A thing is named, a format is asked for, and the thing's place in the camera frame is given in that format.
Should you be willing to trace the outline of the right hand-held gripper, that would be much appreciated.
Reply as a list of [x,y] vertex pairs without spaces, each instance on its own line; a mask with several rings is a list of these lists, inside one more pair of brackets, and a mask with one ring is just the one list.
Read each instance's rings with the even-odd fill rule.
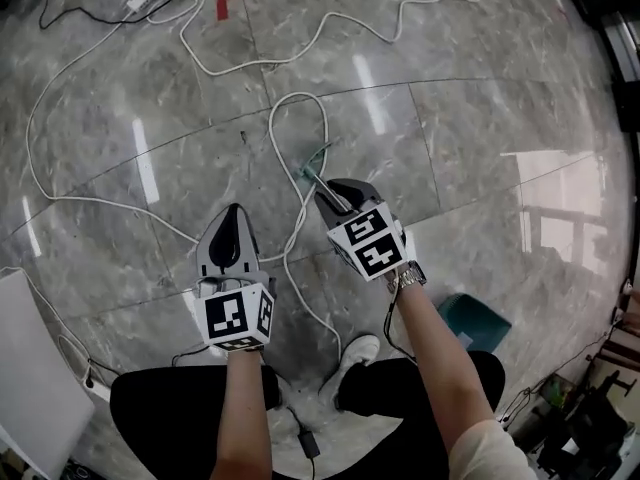
[[326,226],[333,228],[327,232],[329,241],[349,266],[371,281],[407,261],[401,233],[373,185],[336,178],[329,180],[328,186],[338,196],[316,192],[314,201]]

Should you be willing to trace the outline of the person's left leg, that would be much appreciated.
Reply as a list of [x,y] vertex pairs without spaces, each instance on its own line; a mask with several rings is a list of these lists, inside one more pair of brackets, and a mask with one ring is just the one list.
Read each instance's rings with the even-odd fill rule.
[[224,365],[129,372],[112,384],[110,412],[157,480],[210,480],[225,388]]

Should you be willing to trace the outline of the person's right leg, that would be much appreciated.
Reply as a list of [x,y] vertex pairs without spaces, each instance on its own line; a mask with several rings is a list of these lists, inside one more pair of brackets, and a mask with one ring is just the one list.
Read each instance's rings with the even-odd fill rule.
[[351,367],[336,402],[346,412],[398,418],[401,423],[331,480],[448,480],[448,449],[489,415],[473,417],[463,390],[437,386],[436,397],[430,399],[418,367],[405,358]]

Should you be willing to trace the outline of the white box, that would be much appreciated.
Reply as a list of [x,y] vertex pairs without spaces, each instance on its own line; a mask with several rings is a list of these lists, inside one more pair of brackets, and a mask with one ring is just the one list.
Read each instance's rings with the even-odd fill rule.
[[95,407],[65,364],[26,276],[0,279],[0,440],[58,480]]

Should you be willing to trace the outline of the person's leg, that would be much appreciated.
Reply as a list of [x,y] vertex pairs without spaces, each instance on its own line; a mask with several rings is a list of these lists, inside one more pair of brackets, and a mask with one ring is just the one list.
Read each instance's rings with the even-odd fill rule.
[[463,390],[437,386],[436,397],[430,399],[418,367],[405,358],[351,367],[336,402],[346,412],[398,418],[401,423],[331,480],[448,480],[448,449],[489,415],[473,417]]
[[110,412],[157,480],[210,480],[225,388],[224,365],[129,372],[112,384]]

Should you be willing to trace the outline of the black metal frame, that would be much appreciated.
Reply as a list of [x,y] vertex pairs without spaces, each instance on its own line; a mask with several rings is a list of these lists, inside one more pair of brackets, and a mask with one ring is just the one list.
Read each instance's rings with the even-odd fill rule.
[[571,0],[600,36],[621,129],[640,136],[640,0]]

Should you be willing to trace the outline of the silver wristwatch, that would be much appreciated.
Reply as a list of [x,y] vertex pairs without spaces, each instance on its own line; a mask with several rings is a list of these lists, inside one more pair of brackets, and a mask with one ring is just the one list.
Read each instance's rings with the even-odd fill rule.
[[396,294],[414,284],[424,285],[427,280],[420,265],[410,260],[386,274],[387,288],[391,294]]

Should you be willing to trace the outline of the black power adapter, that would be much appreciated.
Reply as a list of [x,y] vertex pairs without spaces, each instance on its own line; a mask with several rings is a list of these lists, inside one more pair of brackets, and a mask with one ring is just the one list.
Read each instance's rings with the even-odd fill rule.
[[307,459],[314,460],[320,455],[320,450],[312,431],[308,429],[301,430],[298,433],[298,440]]

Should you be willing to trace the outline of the person's left white shoe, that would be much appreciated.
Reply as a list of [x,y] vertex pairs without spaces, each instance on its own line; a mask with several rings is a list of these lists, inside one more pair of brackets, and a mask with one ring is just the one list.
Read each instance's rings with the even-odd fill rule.
[[291,386],[291,384],[279,374],[276,375],[277,386],[278,386],[278,404],[277,408],[294,408],[294,401],[296,390]]

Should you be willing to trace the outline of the person's cream shirt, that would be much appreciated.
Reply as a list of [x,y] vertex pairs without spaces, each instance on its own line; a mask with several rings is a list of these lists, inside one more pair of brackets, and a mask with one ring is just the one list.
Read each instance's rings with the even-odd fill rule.
[[449,452],[449,480],[538,480],[527,457],[496,420],[466,430]]

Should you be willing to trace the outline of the person's white shoe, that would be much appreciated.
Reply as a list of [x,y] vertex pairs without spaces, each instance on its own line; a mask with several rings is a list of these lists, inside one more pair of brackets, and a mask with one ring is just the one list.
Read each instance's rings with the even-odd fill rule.
[[327,407],[337,408],[337,397],[347,373],[355,366],[368,366],[378,356],[380,340],[374,334],[365,334],[352,340],[344,352],[337,370],[319,390],[319,400]]
[[291,386],[291,384],[279,374],[276,375],[277,386],[278,386],[278,404],[277,408],[294,408],[294,401],[296,390]]

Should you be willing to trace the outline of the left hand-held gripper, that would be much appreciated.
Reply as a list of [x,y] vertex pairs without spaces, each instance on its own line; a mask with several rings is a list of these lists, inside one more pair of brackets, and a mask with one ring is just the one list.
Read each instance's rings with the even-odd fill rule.
[[[200,274],[260,270],[259,248],[243,206],[225,207],[208,225],[196,248]],[[271,341],[275,300],[261,282],[203,278],[194,313],[204,345],[225,352],[260,349]]]

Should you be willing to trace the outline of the person's right forearm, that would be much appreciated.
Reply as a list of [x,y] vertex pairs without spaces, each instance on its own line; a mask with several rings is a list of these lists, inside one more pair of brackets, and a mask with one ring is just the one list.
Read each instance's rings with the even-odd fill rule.
[[450,450],[475,424],[494,416],[477,369],[418,283],[397,290],[406,328],[434,419]]

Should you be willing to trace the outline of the person's left forearm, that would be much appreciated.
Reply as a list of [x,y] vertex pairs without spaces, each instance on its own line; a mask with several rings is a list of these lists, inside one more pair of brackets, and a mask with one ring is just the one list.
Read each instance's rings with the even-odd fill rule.
[[267,411],[280,403],[278,379],[260,352],[229,354],[211,480],[272,479]]

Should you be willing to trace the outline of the teal dustpan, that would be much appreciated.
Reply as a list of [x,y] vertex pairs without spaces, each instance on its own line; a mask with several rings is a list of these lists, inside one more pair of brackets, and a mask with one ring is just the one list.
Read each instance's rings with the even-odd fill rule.
[[[321,174],[327,149],[326,145],[322,146],[298,171],[300,177],[314,184],[313,197],[316,192],[338,196],[329,188],[329,180],[325,180]],[[400,220],[392,212],[391,214],[405,246],[407,254],[405,263],[410,260],[417,262],[413,235],[406,233]],[[446,298],[438,307],[438,312],[463,347],[469,351],[493,352],[511,329],[510,322],[481,301],[465,293],[455,293]]]

